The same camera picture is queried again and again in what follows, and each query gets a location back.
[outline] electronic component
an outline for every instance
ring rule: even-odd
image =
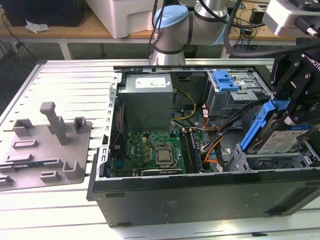
[[[170,132],[170,138],[174,139],[176,137],[176,132],[172,131]]]
[[[172,146],[155,147],[155,163],[159,166],[170,166],[174,164]]]

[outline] hard drive label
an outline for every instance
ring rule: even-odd
[[[297,137],[306,133],[310,126],[292,126],[286,131],[274,131],[264,143],[258,154],[283,154],[296,142]]]

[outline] yellow wire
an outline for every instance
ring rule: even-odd
[[[188,99],[191,100],[192,104],[193,104],[193,111],[190,115],[188,116],[183,116],[183,117],[174,117],[174,118],[171,118],[171,120],[185,120],[185,119],[188,119],[188,118],[191,118],[193,115],[195,115],[196,113],[196,110],[197,110],[197,105],[196,103],[193,101],[193,99],[184,91],[182,91],[181,89],[177,89],[177,92],[181,92],[183,93]]]

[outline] black box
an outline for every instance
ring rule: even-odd
[[[250,23],[252,24],[261,24],[262,18],[265,15],[265,11],[253,9],[250,16]]]
[[[77,27],[85,15],[84,0],[1,0],[12,26],[35,24]]]

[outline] blue drive bracket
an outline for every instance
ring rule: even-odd
[[[268,121],[268,115],[273,112],[278,112],[281,110],[285,110],[289,105],[289,100],[269,100],[266,102],[258,116],[256,117],[255,121],[251,125],[249,131],[246,133],[244,138],[240,143],[241,149],[245,152],[247,150],[248,145],[252,141],[252,139],[257,135],[260,129],[264,128]]]
[[[217,84],[217,87],[222,92],[239,90],[239,87],[235,85],[232,76],[230,76],[225,70],[213,71],[213,78]]]

